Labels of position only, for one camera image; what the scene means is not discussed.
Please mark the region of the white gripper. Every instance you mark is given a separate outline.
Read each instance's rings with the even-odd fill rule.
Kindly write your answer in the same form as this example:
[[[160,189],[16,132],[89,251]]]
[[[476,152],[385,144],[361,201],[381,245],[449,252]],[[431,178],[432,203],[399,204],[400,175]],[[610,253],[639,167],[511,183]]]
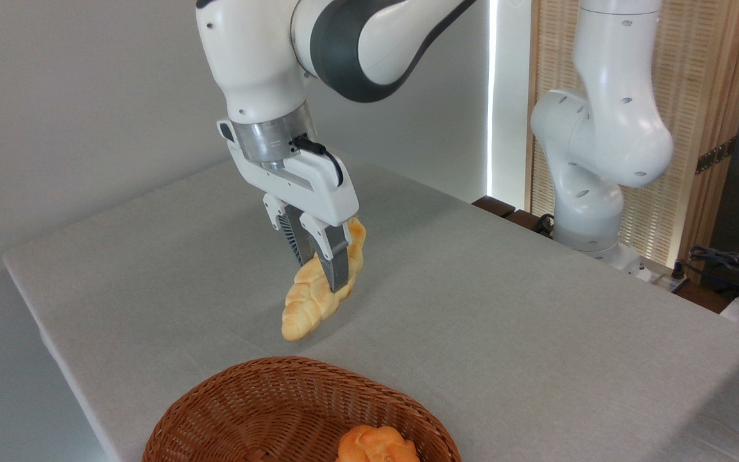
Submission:
[[[301,135],[281,144],[290,157],[273,169],[244,157],[231,121],[222,119],[217,128],[244,180],[269,193],[263,198],[265,210],[298,264],[304,266],[317,254],[331,292],[345,287],[352,244],[346,222],[358,213],[359,202],[343,161]]]

